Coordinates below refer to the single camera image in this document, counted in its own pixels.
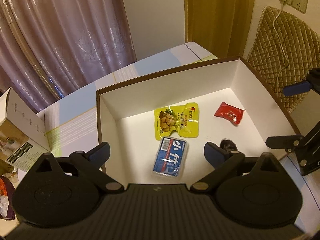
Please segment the brown velvet scrunchie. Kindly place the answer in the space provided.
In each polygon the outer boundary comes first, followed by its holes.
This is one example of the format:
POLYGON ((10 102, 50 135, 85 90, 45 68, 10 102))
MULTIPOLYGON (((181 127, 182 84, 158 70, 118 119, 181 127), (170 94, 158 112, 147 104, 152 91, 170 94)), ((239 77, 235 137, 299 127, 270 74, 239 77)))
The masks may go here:
POLYGON ((231 140, 226 139, 226 138, 221 140, 220 147, 224 151, 226 151, 228 153, 231 153, 233 151, 238 151, 238 148, 237 148, 236 144, 234 142, 232 142, 231 140))

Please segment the red snack packet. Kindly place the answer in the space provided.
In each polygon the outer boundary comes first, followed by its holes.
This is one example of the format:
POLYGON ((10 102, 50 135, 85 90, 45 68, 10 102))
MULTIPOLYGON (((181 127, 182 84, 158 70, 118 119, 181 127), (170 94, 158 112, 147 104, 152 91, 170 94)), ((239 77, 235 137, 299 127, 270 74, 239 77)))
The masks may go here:
POLYGON ((214 116, 224 118, 230 121, 233 125, 238 126, 243 118, 245 110, 222 102, 216 110, 214 116))

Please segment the yellow snack pouch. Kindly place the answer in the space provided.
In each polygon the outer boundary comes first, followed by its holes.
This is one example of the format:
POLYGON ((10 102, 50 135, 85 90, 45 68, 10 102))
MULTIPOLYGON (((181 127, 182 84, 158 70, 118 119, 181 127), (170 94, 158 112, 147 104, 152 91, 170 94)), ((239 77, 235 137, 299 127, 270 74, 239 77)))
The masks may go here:
POLYGON ((179 137, 196 138, 199 136, 199 105, 189 102, 185 105, 167 106, 154 110, 155 138, 169 137, 176 132, 179 137))

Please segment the quilted gold chair cushion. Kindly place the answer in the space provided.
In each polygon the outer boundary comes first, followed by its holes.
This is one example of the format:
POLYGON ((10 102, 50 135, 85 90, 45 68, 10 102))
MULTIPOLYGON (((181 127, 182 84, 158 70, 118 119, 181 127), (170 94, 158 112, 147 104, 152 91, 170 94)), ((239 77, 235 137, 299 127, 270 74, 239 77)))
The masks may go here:
POLYGON ((284 96, 282 90, 319 67, 319 35, 298 17, 267 6, 247 61, 291 113, 306 94, 284 96))

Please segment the white product carton box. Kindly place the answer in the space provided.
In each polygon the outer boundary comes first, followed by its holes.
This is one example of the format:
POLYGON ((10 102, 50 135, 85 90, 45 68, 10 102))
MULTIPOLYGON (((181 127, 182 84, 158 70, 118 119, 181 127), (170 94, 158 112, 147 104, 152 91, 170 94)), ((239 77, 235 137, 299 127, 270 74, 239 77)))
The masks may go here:
POLYGON ((1 96, 0 132, 1 160, 24 172, 51 151, 44 122, 11 87, 1 96))

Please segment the large brown cardboard box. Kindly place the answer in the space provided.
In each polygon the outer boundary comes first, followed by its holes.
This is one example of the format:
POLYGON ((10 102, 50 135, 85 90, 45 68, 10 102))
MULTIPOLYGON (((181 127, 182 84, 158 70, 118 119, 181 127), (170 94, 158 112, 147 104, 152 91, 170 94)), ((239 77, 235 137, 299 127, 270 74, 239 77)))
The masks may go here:
POLYGON ((295 122, 241 57, 163 70, 97 91, 100 142, 111 155, 103 171, 127 184, 190 185, 212 171, 207 142, 233 141, 248 157, 268 137, 299 133, 295 122))

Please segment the wooden door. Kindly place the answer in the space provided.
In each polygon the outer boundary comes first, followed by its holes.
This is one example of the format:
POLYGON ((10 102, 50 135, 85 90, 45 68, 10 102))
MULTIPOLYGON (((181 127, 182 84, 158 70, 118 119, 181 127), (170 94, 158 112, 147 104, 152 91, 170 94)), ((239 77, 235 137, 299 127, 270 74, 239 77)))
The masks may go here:
POLYGON ((185 40, 217 57, 242 56, 255 0, 184 0, 185 40))

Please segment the mauve curtain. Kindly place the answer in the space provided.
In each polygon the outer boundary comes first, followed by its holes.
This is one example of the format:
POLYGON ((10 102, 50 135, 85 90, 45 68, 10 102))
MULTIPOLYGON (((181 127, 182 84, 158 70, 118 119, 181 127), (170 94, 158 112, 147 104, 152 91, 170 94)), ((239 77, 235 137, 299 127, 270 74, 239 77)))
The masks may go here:
POLYGON ((123 0, 1 0, 1 91, 36 112, 135 60, 123 0))

